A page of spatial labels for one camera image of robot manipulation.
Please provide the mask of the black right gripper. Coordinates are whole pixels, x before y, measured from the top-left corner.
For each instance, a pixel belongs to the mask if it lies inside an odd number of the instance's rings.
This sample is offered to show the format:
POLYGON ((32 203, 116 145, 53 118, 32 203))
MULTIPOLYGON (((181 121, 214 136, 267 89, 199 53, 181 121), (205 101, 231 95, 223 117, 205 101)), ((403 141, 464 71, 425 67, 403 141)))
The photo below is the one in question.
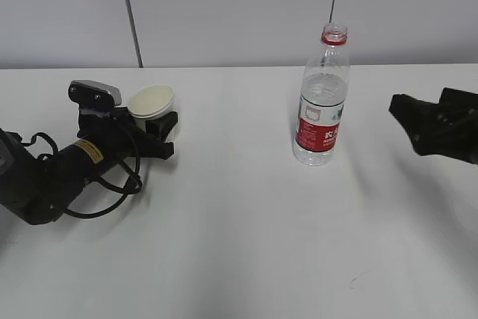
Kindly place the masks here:
POLYGON ((477 95, 445 87, 438 102, 394 94, 389 112, 415 153, 477 164, 477 95))

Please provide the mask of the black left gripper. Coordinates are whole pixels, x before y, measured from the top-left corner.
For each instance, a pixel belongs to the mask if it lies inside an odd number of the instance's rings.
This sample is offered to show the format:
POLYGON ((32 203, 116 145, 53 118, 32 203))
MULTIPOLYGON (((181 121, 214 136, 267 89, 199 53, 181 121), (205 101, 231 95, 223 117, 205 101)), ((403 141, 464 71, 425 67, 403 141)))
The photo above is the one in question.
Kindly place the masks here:
POLYGON ((145 143, 144 131, 135 124, 126 107, 115 107, 101 112, 80 106, 76 159, 109 161, 136 156, 168 159, 174 155, 172 142, 178 121, 179 114, 176 111, 147 120, 146 133, 161 143, 145 143))

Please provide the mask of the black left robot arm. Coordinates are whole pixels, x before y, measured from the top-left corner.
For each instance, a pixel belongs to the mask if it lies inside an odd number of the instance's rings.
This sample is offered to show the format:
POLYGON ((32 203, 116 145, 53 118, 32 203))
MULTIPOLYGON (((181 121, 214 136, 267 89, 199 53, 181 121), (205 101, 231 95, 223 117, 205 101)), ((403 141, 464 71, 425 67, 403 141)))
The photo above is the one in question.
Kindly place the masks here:
POLYGON ((141 192, 140 161, 167 160, 174 153, 167 137, 179 120, 171 111, 140 128, 126 108, 104 116, 82 111, 78 140, 59 149, 44 132, 28 142, 14 132, 1 132, 1 205, 31 225, 56 221, 67 214, 94 219, 111 213, 128 196, 141 192), (91 183, 118 193, 111 206, 93 213, 69 209, 91 183))

